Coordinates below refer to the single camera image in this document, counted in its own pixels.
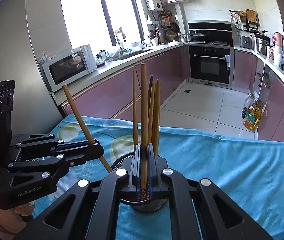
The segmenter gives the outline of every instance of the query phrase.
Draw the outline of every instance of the sink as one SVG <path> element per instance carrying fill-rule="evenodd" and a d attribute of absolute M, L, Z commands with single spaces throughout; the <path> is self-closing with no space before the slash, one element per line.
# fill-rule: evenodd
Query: sink
<path fill-rule="evenodd" d="M 141 54 L 141 53 L 144 53 L 144 52 L 150 51 L 150 50 L 153 50 L 153 49 L 137 50 L 137 51 L 134 51 L 134 52 L 131 52 L 131 53 L 127 53 L 127 54 L 125 54 L 124 56 L 121 56 L 121 57 L 117 57 L 117 58 L 108 60 L 108 62 L 116 61 L 116 60 L 122 60 L 122 59 L 127 59 L 127 58 L 129 58 L 129 57 L 133 57 L 133 56 L 136 56 L 136 55 L 138 55 L 138 54 Z"/>

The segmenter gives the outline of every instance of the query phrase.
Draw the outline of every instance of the bright window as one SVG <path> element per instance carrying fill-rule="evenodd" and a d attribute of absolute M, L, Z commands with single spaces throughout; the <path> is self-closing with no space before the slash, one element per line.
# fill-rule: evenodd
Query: bright window
<path fill-rule="evenodd" d="M 143 38 L 135 0 L 61 0 L 61 5 L 73 49 L 90 44 L 96 55 L 117 45 L 114 31 L 120 27 L 128 43 Z"/>

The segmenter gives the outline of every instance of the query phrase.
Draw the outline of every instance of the plastic bottle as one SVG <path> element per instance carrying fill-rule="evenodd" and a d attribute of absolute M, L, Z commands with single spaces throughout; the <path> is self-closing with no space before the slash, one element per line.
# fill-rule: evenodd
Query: plastic bottle
<path fill-rule="evenodd" d="M 258 125 L 258 122 L 260 122 L 261 117 L 261 111 L 259 107 L 261 106 L 260 101 L 254 101 L 254 104 L 252 106 L 248 107 L 248 110 L 246 111 L 243 125 L 248 130 L 254 130 L 256 126 Z"/>
<path fill-rule="evenodd" d="M 249 97 L 245 99 L 243 110 L 242 110 L 242 119 L 244 119 L 248 107 L 252 106 L 253 103 L 254 103 L 254 95 L 251 94 Z"/>

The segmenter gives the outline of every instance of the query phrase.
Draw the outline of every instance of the chopstick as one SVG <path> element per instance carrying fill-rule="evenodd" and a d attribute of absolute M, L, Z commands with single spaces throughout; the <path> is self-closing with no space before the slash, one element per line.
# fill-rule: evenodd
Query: chopstick
<path fill-rule="evenodd" d="M 159 133 L 160 133 L 160 81 L 157 80 L 154 91 L 153 131 L 151 139 L 154 155 L 158 155 Z"/>
<path fill-rule="evenodd" d="M 70 107 L 73 111 L 73 114 L 75 115 L 76 120 L 78 121 L 86 139 L 88 140 L 88 143 L 90 145 L 95 144 L 96 143 L 95 140 L 93 139 L 92 135 L 90 134 L 90 132 L 89 132 L 88 128 L 86 127 L 78 109 L 75 106 L 75 103 L 74 103 L 72 96 L 71 96 L 71 94 L 70 94 L 70 92 L 67 88 L 67 85 L 63 85 L 63 90 L 64 90 L 64 93 L 66 95 L 67 100 L 69 101 L 69 104 L 70 104 Z M 112 169 L 111 169 L 110 165 L 107 163 L 106 159 L 103 157 L 103 155 L 99 159 L 100 159 L 101 163 L 103 164 L 104 168 L 106 168 L 107 172 L 111 172 Z"/>
<path fill-rule="evenodd" d="M 155 83 L 151 85 L 151 96 L 150 96 L 150 108 L 149 108 L 149 119 L 148 119 L 148 132 L 147 132 L 147 143 L 152 143 L 152 124 L 153 124 L 153 112 L 154 112 L 154 92 L 155 92 Z"/>
<path fill-rule="evenodd" d="M 137 118 L 137 95 L 135 91 L 136 86 L 136 72 L 133 71 L 133 150 L 135 152 L 138 145 L 138 118 Z"/>
<path fill-rule="evenodd" d="M 141 64 L 141 188 L 146 189 L 147 181 L 147 92 L 146 64 Z"/>
<path fill-rule="evenodd" d="M 147 113 L 149 116 L 149 112 L 150 112 L 150 99 L 151 99 L 151 88 L 152 88 L 152 84 L 153 84 L 153 76 L 150 76 L 150 82 L 149 82 L 149 90 L 147 92 Z"/>

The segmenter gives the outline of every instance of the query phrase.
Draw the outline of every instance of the microwave oven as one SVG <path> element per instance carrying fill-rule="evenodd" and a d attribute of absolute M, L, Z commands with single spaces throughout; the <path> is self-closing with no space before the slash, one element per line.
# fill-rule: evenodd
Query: microwave oven
<path fill-rule="evenodd" d="M 55 92 L 97 69 L 90 45 L 69 49 L 42 64 L 48 89 Z"/>

